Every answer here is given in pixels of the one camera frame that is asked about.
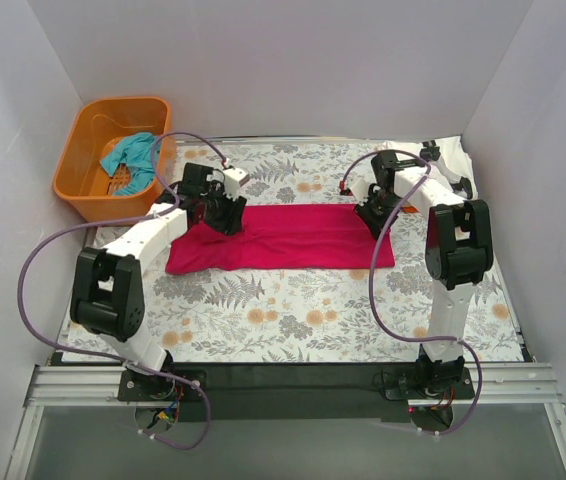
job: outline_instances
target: wire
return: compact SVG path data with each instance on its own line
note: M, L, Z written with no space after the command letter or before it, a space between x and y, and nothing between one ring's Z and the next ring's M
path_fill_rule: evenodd
M381 317L379 316L379 312L376 309L376 300L374 299L374 272L376 270L376 264L377 264L377 261L378 261L378 258L379 258L379 251L380 251L381 245L383 243L383 238L385 238L385 235L387 235L388 230L390 229L390 225L392 225L392 222L394 222L394 219L396 218L399 211L401 210L401 207L403 207L403 205L405 205L407 200L420 188L421 185L423 185L423 183L425 183L425 181L428 179L428 175L432 171L432 166L427 161L425 161L424 159L422 159L418 155L415 155L411 152L406 152L404 150L395 150L395 149L388 149L388 150L384 150L384 151L394 152L394 153L398 153L398 154L402 154L402 155L407 155L408 157L413 158L420 165L425 167L425 173L414 184L414 186L407 192L407 194L405 194L405 196L399 200L399 202L396 204L396 206L392 209L390 216L385 221L385 224L383 225L383 228L381 229L381 233L379 234L379 237L376 240L376 245L374 246L374 253L372 253L372 262L370 264L370 276L369 276L369 281L368 281L368 294L369 294L369 297L370 297L370 309L372 310L372 316L374 317L374 320L376 320L376 323L381 328L381 330L383 330L385 333L387 333L390 337L394 338L395 340L399 340L401 342L408 342L408 343L427 343L427 342L440 342L440 341L455 342L455 343L458 343L459 345L465 347L470 352L470 355L472 355L472 358L474 359L474 363L476 363L476 370L477 370L477 374L478 374L478 382L477 382L477 386L476 386L476 394L474 395L474 400L472 401L472 404L470 405L470 408L468 409L467 413L463 416L463 418L461 418L461 420L459 420L459 422L456 425L454 425L453 427L451 427L451 428L449 428L449 429L447 429L443 432L433 432L433 431L424 430L425 432L427 432L431 435L439 435L439 434L440 435L447 435L447 434L453 433L453 432L457 431L459 428L461 428L465 424L465 422L467 422L469 420L469 418L472 416L472 414L474 413L474 410L476 409L476 405L478 404L478 401L479 401L479 397L481 396L481 391L483 389L483 371L481 369L481 362L479 360L478 355L476 354L474 349L472 347L470 347L470 345L468 345L468 343L465 340L456 338L452 335L437 335L437 336L434 336L434 337L425 337L425 338L404 337L403 335L399 335L397 333L394 333L392 330L390 330L385 325L385 323L383 323L383 320L381 320ZM378 152L371 152L371 153L363 155L362 157L357 159L352 165L350 165L350 167L345 172L345 175L343 176L343 181L345 181L347 179L347 175L354 168L354 166L356 166L358 163L360 163L365 158L371 157L372 155L375 155L377 153Z
M164 138L167 138L167 137L170 137L170 136L175 136L175 135L186 135L186 136L194 137L194 138L201 140L208 147L210 147L212 150L214 150L214 152L221 158L221 163L224 166L227 163L227 157L225 155L223 155L219 151L219 149L216 148L216 146L214 146L211 142L204 139L203 137L199 137L198 135L195 135L193 133L178 132L178 131L167 132L167 133L164 133L162 135L159 135L159 136L156 137L156 139L154 140L154 143L152 144L152 147L150 148L150 162L152 164L152 168L154 169L154 174L156 175L156 178L159 181L159 183L163 186L163 188L166 191L168 191L172 196L174 196L175 203L174 203L173 206L163 210L158 215L141 215L141 216L136 216L136 217L120 218L120 219L116 219L116 220L104 220L104 221L100 221L100 222L87 222L87 223L81 223L79 225L73 225L71 227L64 228L63 230L59 230L56 233L53 233L49 237L42 240L36 247L34 247L32 252L25 259L25 262L23 262L23 267L21 267L21 272L19 274L19 279L18 279L17 287L16 287L16 302L17 302L17 305L18 305L19 315L21 317L21 321L23 322L23 325L28 330L28 332L30 332L30 334L32 334L32 336L34 338L36 338L38 341L56 349L56 350L62 350L64 352L78 353L80 355L95 355L97 357L109 358L109 359L115 360L117 362L121 362L124 365L126 365L128 363L127 359L125 359L125 358L123 358L119 355L115 355L115 354L112 354L112 353L105 353L105 352L96 352L96 351L92 351L92 350L85 350L85 349L82 349L82 348L75 348L75 347L70 347L70 346L67 346L67 345L61 345L60 343L58 343L54 340L50 340L49 338L45 337L43 334L39 333L39 331L36 330L34 328L34 326L32 325L32 322L30 321L30 319L27 315L27 312L25 310L25 301L24 301L24 295L23 295L24 287L25 287L25 277L26 277L27 272L30 268L30 265L32 264L32 262L34 261L36 256L40 253L40 251L43 250L51 242L53 242L54 240L56 240L59 237L62 237L63 235L67 235L68 233L75 232L77 230L83 230L83 229L92 228L92 227L104 227L104 226L109 226L109 225L120 225L122 223L144 222L146 220L153 220L154 218L157 218L157 216L162 217L162 216L167 215L168 213L171 213L174 210L176 210L178 208L178 205L179 205L179 197L176 194L176 192L167 183L167 180L165 178L163 178L163 176L158 172L157 166L156 166L156 147L159 145L159 143L161 141L163 141ZM154 440L161 442L165 445L168 445L172 448L175 448L177 450L191 450L191 449L195 448L197 445L199 445L203 441L205 436L207 435L207 432L210 429L210 425L211 425L211 422L212 422L212 407L210 405L210 400L207 397L207 394L205 393L205 391L200 387L200 385L196 385L193 382L191 382L191 381L189 381L189 380L187 380L183 377L179 377L178 375L174 375L172 373L167 373L167 372L161 372L161 371L158 371L158 370L153 370L153 369L147 368L143 365L134 364L134 369L140 370L140 371L145 372L149 375L156 375L156 376L159 376L159 377L162 377L162 378L166 378L168 380L178 382L181 385L185 385L185 386L188 386L190 388L193 388L194 390L196 390L198 393L201 394L201 399L203 400L203 403L205 405L205 425L203 426L203 429L201 430L201 433L196 438L196 440L194 440L190 444L182 445L182 444L173 442L172 440L170 440L168 438L164 438L164 437L161 437L159 435L155 435L153 432L151 432L147 428L142 429L141 432L144 433L145 435L147 435L148 437L152 436L152 438Z
M174 399L174 401L170 404L169 407L167 407L165 410L163 410L164 412L167 412L169 410L172 410L176 405L179 405L179 402L181 401L181 398L183 398L183 389L181 389L181 392L176 392L175 389L175 393L176 393L176 398Z
M147 428L149 430L154 425L159 423L159 413L161 413L160 410L157 410L156 412L154 412L154 415L152 415L152 421L150 423L148 423L147 427L145 427L145 428Z
M429 408L430 410L436 410L437 408L439 408L441 406L441 404L443 403L443 400L445 400L445 392L443 392L443 395L441 395L441 399L439 400L439 403L436 403L434 405L430 405Z
M356 167L359 163L361 163L363 160L365 160L366 158L369 158L373 155L378 155L379 153L382 152L398 152L399 150L379 150L374 151L374 152L370 152L370 153L366 153L365 155L357 158L356 160L354 160L354 162L352 162L352 165L350 165L349 167L347 167L347 170L345 171L345 173L343 174L343 178L341 179L341 182L339 183L339 188L341 190L345 190L345 182L347 180L348 175L350 174L350 172L354 169L354 167Z
M450 387L450 388L452 389L452 393L450 395L450 400L447 402L447 404L443 408L447 408L447 407L452 406L452 401L454 400L454 387Z

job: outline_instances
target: magenta towel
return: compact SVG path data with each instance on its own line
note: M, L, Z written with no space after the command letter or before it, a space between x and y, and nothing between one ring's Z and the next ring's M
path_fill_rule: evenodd
M203 223L172 242L165 271L207 268L369 268L375 240L352 205L248 206L243 231L227 237ZM378 267L393 267L389 239Z

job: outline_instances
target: folded cloth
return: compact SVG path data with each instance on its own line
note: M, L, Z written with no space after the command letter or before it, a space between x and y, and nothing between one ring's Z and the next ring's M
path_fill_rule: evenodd
M124 164L130 171L130 183L114 192L114 195L132 195L141 192L152 183L154 169L150 161L150 149L154 143L154 135L143 132L125 137L101 159L101 166L110 178L119 165Z
M203 223L172 242L165 271L207 268L368 268L375 240L352 205L259 205L243 213L243 231L225 236ZM378 267L393 267L389 238Z

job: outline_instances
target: table surface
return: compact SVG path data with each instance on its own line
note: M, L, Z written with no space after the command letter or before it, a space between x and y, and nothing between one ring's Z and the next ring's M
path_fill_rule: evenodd
M249 205L352 203L338 195L347 166L378 143L223 144L233 165L251 177ZM185 162L218 165L202 146L182 146L171 176ZM373 180L369 163L352 173ZM432 279L424 261L426 221L401 214L392 227L396 266L378 269L379 313L395 332L425 336L432 306ZM97 247L125 227L100 228ZM418 344L398 342L372 318L368 270L218 269L167 275L165 249L143 276L145 322L179 362L396 362L413 361ZM484 361L522 361L502 279L487 272L471 301L465 339ZM110 351L105 342L67 321L62 339L71 346ZM99 360L65 353L63 361Z

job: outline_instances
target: white wall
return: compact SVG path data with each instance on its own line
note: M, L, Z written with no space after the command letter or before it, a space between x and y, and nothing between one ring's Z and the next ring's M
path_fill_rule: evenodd
M566 2L533 4L464 143L524 336L566 399Z
M16 279L37 240L76 220L50 186L79 106L26 1L0 1L0 478L34 362L47 353L18 318ZM27 306L47 334L58 331L78 248L76 237L52 245L30 278Z
M205 135L461 133L531 0L29 0L84 101Z

